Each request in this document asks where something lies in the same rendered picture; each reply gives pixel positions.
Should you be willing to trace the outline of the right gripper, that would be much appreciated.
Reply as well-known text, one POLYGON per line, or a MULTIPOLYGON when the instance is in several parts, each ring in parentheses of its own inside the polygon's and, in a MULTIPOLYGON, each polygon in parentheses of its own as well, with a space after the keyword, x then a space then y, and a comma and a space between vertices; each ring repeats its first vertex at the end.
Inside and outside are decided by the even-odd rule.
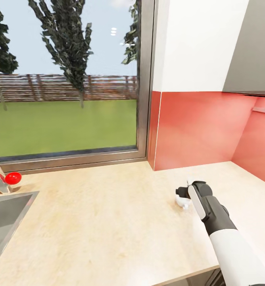
POLYGON ((175 192, 179 197, 191 199, 188 193, 188 187, 179 187, 175 192))

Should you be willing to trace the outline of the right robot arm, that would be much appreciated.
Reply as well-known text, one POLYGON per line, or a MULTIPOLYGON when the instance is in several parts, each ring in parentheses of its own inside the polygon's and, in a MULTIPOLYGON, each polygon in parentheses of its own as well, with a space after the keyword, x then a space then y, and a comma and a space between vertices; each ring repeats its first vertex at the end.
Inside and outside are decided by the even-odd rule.
POLYGON ((206 227, 226 286, 265 286, 265 266, 254 254, 229 217, 229 212, 213 196, 201 178, 187 178, 187 187, 176 195, 191 199, 206 227))

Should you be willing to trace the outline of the coffee cup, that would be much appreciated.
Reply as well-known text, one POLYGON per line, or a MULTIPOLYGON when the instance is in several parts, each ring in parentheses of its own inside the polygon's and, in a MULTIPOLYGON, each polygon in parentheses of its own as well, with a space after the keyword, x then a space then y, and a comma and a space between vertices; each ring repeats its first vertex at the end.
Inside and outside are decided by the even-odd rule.
POLYGON ((190 203, 192 202, 191 199, 182 198, 182 197, 179 197, 179 195, 176 195, 176 201, 177 201, 177 204, 180 207, 182 207, 184 211, 187 211, 188 205, 190 205, 190 203))

